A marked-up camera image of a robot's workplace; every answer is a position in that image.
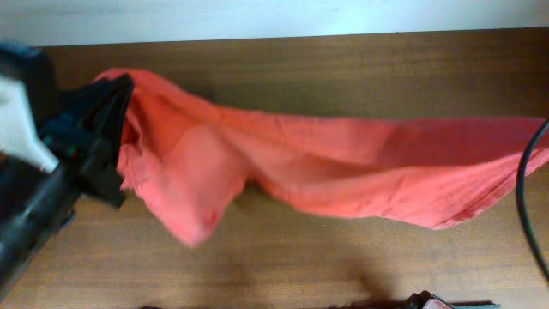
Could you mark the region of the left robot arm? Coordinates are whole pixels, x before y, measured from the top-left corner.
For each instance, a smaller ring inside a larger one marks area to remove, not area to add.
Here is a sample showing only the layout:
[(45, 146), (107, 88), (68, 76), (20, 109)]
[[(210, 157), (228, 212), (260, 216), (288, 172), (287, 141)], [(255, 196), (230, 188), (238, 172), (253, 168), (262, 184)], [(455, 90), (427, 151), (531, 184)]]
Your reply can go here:
[(9, 83), (1, 106), (1, 294), (44, 244), (75, 217), (81, 196), (114, 209), (124, 203), (117, 171), (128, 75), (30, 100)]

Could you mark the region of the red printed t-shirt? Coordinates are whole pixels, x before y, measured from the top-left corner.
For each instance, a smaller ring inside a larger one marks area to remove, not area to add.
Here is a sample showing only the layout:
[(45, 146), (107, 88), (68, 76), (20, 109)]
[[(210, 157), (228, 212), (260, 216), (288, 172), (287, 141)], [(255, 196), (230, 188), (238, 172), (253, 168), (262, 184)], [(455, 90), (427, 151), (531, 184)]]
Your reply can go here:
[(153, 72), (135, 87), (118, 157), (131, 189), (179, 241), (216, 229), (246, 184), (312, 215), (445, 229), (516, 184), (541, 118), (323, 118), (217, 106)]

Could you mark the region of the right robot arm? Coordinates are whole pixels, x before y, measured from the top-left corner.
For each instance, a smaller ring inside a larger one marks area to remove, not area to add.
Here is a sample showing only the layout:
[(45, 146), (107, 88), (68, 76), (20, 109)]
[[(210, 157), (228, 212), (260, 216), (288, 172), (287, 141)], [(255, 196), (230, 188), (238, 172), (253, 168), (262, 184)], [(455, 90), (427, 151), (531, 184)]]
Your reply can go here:
[(501, 309), (491, 301), (450, 303), (426, 290), (412, 294), (398, 309)]

